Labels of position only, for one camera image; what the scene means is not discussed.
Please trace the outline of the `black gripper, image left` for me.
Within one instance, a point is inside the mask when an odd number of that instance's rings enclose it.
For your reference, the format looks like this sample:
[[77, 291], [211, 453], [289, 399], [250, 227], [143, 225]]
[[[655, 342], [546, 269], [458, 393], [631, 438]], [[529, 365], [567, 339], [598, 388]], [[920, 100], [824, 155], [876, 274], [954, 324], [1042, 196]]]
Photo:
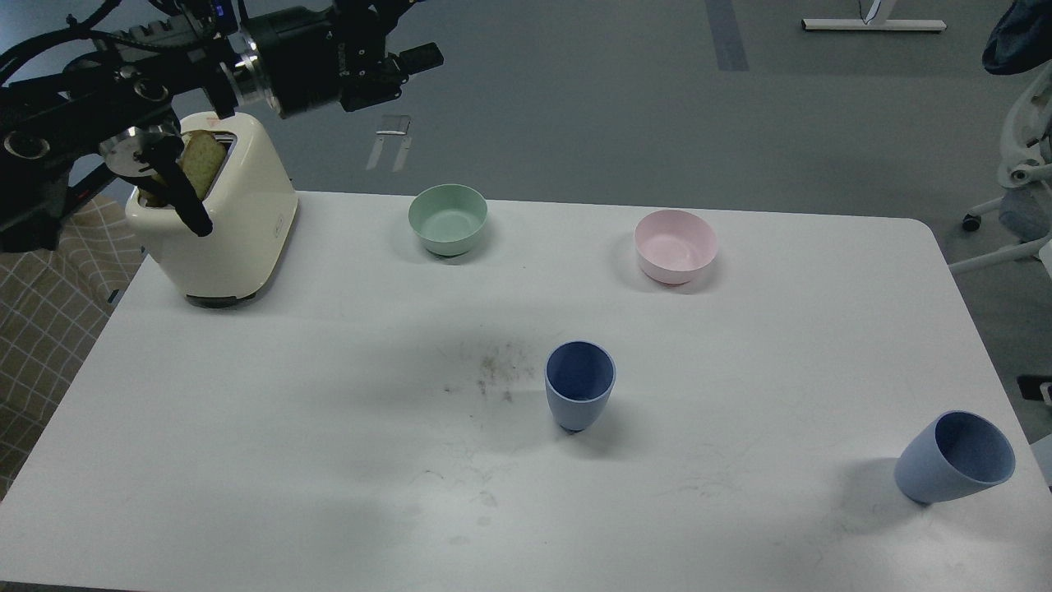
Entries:
[[333, 1], [332, 8], [286, 8], [241, 24], [259, 60], [267, 102], [281, 118], [312, 111], [341, 97], [345, 113], [394, 101], [420, 72], [445, 62], [436, 44], [383, 50], [358, 64], [358, 50], [383, 49], [399, 19], [421, 1]]

